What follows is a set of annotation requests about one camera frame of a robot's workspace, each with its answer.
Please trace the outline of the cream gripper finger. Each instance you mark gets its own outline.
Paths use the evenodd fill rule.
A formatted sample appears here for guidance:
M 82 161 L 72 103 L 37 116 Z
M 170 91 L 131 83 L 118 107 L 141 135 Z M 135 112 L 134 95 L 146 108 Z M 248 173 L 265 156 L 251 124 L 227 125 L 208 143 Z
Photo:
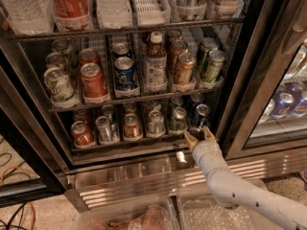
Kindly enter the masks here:
M 211 140 L 211 141 L 215 141 L 216 140 L 214 134 L 210 131 L 208 126 L 204 126 L 202 128 L 202 130 L 203 130 L 203 133 L 204 133 L 204 139 L 205 140 Z
M 184 138 L 185 138 L 185 141 L 187 143 L 189 150 L 193 150 L 194 147 L 199 142 L 199 140 L 196 137 L 194 137 L 193 135 L 191 135 L 187 130 L 184 131 Z

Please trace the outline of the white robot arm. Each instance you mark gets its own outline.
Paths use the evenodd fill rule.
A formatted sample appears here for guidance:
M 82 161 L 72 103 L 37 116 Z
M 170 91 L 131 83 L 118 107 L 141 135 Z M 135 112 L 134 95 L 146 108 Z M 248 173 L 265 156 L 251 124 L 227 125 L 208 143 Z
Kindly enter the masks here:
M 204 139 L 201 141 L 187 130 L 184 131 L 184 138 L 206 179 L 208 189 L 222 207 L 242 205 L 285 230 L 307 230 L 306 205 L 263 190 L 233 172 L 226 164 L 210 129 L 204 126 L 202 130 Z

